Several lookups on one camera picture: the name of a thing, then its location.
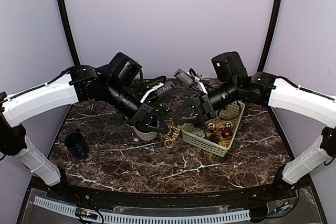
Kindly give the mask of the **beige perforated plastic basket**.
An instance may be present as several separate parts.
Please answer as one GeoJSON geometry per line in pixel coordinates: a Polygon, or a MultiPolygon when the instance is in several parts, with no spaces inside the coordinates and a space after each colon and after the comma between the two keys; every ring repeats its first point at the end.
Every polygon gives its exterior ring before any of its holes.
{"type": "Polygon", "coordinates": [[[245,104],[236,101],[216,111],[216,117],[205,123],[185,123],[183,141],[223,157],[230,149],[239,128],[245,104]]]}

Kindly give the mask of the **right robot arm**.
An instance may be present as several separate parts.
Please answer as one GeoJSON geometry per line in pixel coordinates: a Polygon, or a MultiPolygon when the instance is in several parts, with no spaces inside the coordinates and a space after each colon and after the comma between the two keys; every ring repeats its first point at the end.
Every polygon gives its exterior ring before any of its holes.
{"type": "Polygon", "coordinates": [[[322,163],[335,157],[335,97],[294,84],[282,76],[256,72],[249,76],[235,52],[212,58],[217,78],[222,85],[205,93],[192,95],[173,115],[175,123],[204,123],[215,118],[216,111],[241,100],[265,107],[285,109],[325,125],[312,145],[278,172],[278,179],[268,188],[273,200],[288,191],[288,185],[298,182],[322,163]]]}

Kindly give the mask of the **small green christmas tree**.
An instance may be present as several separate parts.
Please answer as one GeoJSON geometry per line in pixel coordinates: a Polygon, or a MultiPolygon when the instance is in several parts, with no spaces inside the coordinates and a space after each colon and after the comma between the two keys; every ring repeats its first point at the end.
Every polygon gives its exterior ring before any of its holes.
{"type": "Polygon", "coordinates": [[[139,107],[131,115],[122,115],[122,123],[134,129],[139,139],[149,141],[156,138],[157,134],[167,134],[169,127],[164,122],[160,111],[164,109],[160,97],[171,87],[166,87],[166,76],[159,76],[148,81],[140,77],[131,82],[130,91],[135,100],[140,101],[139,107]]]}

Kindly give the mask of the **gold merry christmas sign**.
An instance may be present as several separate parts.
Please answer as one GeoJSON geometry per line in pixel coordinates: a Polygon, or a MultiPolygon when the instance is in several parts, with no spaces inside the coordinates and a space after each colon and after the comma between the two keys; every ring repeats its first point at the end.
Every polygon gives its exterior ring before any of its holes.
{"type": "Polygon", "coordinates": [[[176,139],[180,135],[182,126],[182,124],[170,121],[170,123],[168,124],[168,133],[160,134],[160,138],[166,148],[172,148],[174,146],[176,139]]]}

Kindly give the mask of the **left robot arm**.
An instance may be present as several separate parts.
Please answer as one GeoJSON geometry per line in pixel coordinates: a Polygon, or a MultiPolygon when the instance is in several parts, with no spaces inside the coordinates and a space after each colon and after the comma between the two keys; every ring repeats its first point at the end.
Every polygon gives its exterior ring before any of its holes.
{"type": "Polygon", "coordinates": [[[56,78],[17,94],[1,93],[1,153],[19,160],[44,183],[53,186],[63,201],[74,197],[66,176],[30,140],[22,123],[37,115],[65,105],[88,100],[104,101],[130,120],[140,132],[169,131],[158,111],[125,89],[141,66],[119,52],[104,66],[78,65],[56,78]]]}

